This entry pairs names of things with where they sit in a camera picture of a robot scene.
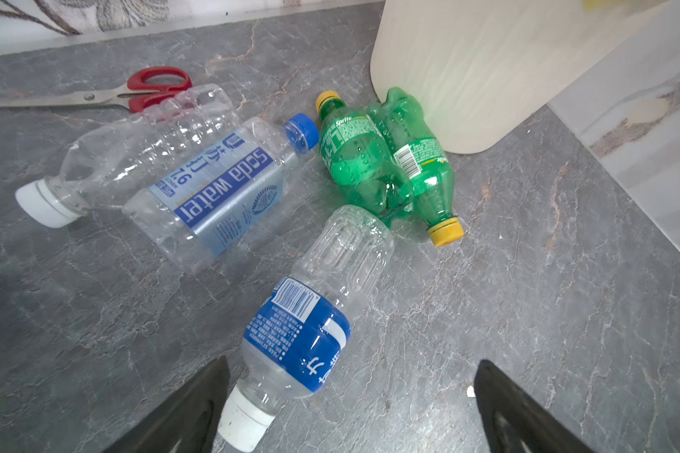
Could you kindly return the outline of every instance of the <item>barcode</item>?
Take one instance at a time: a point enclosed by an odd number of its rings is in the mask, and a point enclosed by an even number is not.
[[[297,280],[286,278],[272,298],[279,305],[302,322],[308,320],[309,313],[315,308],[320,295]]]
[[[410,145],[405,145],[401,149],[393,154],[395,162],[400,168],[403,168],[408,177],[416,177],[420,175],[420,167],[416,162],[416,158],[413,157],[413,152],[410,150]]]

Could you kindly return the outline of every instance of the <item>bottle label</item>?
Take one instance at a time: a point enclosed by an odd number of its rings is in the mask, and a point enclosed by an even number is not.
[[[219,256],[282,198],[282,171],[235,131],[148,190]]]
[[[325,132],[322,143],[320,143],[320,154],[325,166],[330,169],[335,153],[345,143],[365,133],[381,135],[368,115],[340,118],[332,123]]]
[[[408,143],[393,153],[393,159],[408,175],[413,183],[413,191],[420,195],[426,191],[426,186],[419,176],[422,167],[431,162],[448,162],[441,144],[436,139],[421,139]]]
[[[244,338],[314,393],[350,340],[350,322],[327,299],[288,277],[254,315]]]

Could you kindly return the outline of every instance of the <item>red scissors handle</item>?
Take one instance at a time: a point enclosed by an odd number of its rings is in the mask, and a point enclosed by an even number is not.
[[[152,83],[146,83],[148,79],[156,76],[178,76],[184,79],[184,81],[172,85],[154,85]],[[128,108],[131,109],[131,112],[141,112],[150,105],[159,104],[164,99],[175,96],[176,94],[191,88],[191,79],[189,78],[189,74],[179,68],[173,68],[172,66],[157,66],[136,72],[136,74],[129,77],[126,86],[130,90],[156,90],[156,93],[148,94],[146,96],[136,96],[129,99]]]

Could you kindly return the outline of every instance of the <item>scissors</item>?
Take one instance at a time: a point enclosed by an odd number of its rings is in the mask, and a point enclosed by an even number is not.
[[[156,76],[179,76],[183,79],[183,82],[173,85],[146,83],[149,78]],[[136,72],[129,77],[126,84],[112,90],[75,91],[60,96],[5,100],[0,101],[0,107],[120,105],[131,112],[142,112],[146,107],[159,104],[164,99],[175,96],[187,88],[191,88],[189,74],[179,68],[157,66]]]

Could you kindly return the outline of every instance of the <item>bottle cap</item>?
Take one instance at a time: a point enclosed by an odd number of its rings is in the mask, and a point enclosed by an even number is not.
[[[217,432],[232,447],[249,453],[260,442],[273,420],[274,415],[255,406],[235,386],[222,409]]]
[[[64,227],[81,217],[53,195],[44,179],[20,187],[15,199],[30,217],[50,228]]]
[[[463,227],[461,222],[458,221],[458,217],[444,220],[428,229],[428,235],[436,247],[443,247],[454,240],[461,239],[463,234]]]
[[[317,101],[315,101],[315,108],[317,109],[317,113],[320,113],[320,109],[323,108],[323,104],[325,104],[330,99],[340,99],[340,95],[335,93],[335,91],[329,90],[323,92],[321,95],[317,97]]]
[[[320,141],[320,132],[312,118],[298,113],[285,123],[287,139],[298,154],[306,154]]]

